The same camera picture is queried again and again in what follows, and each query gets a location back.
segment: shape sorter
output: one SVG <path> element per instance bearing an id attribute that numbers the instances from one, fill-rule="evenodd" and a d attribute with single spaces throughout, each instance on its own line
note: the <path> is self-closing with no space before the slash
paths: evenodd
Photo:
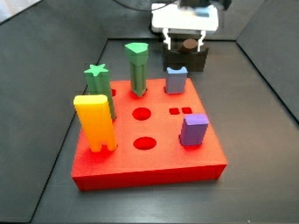
<path id="1" fill-rule="evenodd" d="M 183 94 L 164 92 L 165 79 L 147 80 L 139 98 L 131 81 L 110 81 L 116 120 L 116 150 L 92 152 L 81 131 L 72 179 L 81 191 L 149 186 L 220 177 L 227 159 L 211 124 L 201 145 L 181 146 L 183 118 L 205 114 L 189 79 Z"/>

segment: dark tabletop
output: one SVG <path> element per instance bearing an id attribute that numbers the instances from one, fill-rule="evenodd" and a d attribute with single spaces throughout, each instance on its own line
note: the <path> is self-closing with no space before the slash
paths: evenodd
<path id="1" fill-rule="evenodd" d="M 161 43 L 140 41 L 149 43 L 148 78 L 161 78 Z M 106 42 L 100 63 L 112 80 L 128 80 L 129 42 Z M 219 181 L 80 192 L 70 179 L 74 119 L 33 223 L 299 221 L 297 124 L 237 44 L 207 46 L 204 72 L 189 76 L 228 158 Z"/>

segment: yellow arch block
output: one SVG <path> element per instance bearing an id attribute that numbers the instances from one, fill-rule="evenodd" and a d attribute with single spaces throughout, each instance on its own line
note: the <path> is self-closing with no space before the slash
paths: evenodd
<path id="1" fill-rule="evenodd" d="M 117 147 L 117 141 L 106 96 L 102 94 L 77 95 L 73 99 L 73 105 L 90 151 L 98 152 L 102 143 L 113 151 Z"/>

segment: small square hole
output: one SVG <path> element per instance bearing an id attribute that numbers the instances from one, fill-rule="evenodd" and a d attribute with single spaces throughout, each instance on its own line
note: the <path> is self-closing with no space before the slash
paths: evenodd
<path id="1" fill-rule="evenodd" d="M 169 113 L 171 113 L 171 115 L 179 115 L 180 110 L 177 108 L 169 108 Z"/>
<path id="2" fill-rule="evenodd" d="M 184 114 L 191 114 L 192 113 L 192 109 L 191 108 L 181 108 L 181 112 Z"/>

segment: round hole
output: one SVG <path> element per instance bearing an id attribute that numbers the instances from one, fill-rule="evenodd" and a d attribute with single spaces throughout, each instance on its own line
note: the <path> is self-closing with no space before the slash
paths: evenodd
<path id="1" fill-rule="evenodd" d="M 133 118 L 139 121 L 144 121 L 151 117 L 151 110 L 148 108 L 136 108 L 133 111 Z"/>
<path id="2" fill-rule="evenodd" d="M 148 151 L 156 146 L 156 141 L 149 136 L 143 136 L 135 140 L 133 146 L 140 151 Z"/>

